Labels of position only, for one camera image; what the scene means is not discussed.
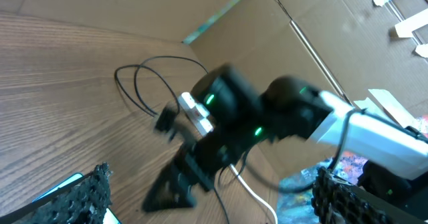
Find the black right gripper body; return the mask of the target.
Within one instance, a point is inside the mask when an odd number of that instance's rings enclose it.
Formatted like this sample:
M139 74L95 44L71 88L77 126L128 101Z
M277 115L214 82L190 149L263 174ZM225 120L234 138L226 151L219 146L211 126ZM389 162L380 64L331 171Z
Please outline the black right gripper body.
M173 158L173 180L180 191L190 191L194 185L214 189L217 172L236 164L254 146L253 130L214 130L200 139L188 130L177 133L183 144Z

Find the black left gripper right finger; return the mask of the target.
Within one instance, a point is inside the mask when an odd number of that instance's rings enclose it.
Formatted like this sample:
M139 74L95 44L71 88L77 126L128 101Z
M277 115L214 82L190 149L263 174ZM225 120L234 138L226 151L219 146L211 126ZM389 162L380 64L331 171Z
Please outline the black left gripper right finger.
M311 205L320 223L424 224L425 221L320 167Z

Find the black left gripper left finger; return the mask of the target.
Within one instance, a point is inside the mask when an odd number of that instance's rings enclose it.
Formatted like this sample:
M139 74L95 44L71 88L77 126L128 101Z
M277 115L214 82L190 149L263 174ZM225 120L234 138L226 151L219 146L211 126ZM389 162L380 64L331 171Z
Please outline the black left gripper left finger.
M102 223L110 200L110 167L94 170L58 190L1 217L2 224Z

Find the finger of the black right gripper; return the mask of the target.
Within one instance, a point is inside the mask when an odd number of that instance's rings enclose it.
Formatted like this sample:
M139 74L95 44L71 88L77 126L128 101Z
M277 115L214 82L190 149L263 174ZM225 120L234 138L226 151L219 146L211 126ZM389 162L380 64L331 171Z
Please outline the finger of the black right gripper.
M167 164L153 183L142 202L146 213L167 209L184 209L196 206L196 198L191 193L189 179L171 162Z

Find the blue Galaxy S24 smartphone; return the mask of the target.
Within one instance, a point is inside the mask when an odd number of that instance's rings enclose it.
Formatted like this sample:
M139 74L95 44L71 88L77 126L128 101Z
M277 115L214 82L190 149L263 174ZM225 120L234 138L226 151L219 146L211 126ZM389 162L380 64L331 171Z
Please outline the blue Galaxy S24 smartphone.
M58 189L76 181L79 179L83 178L83 174L82 173L74 173L73 175L69 176L67 179L64 179L60 184L52 187L49 191L45 192L44 194L40 195L38 198L34 199L33 202L38 201L39 199L44 198L45 196L56 192ZM104 216L103 219L103 224L121 224L121 222L119 221L119 219L117 218L117 216L115 216L115 214L113 214L113 212L107 208L106 209L106 214Z

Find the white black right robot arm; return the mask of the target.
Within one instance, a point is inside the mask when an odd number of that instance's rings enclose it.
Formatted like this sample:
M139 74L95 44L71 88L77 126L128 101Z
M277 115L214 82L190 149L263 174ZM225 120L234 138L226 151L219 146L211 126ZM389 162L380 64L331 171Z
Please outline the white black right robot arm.
M422 217L427 203L427 138L367 109L357 110L328 91L291 76L275 79L258 94L225 64L176 98L177 109L157 118L159 132L180 134L183 144L146 196L146 212L192 208L191 189L214 188L215 175L255 145L297 136L367 159L359 185Z

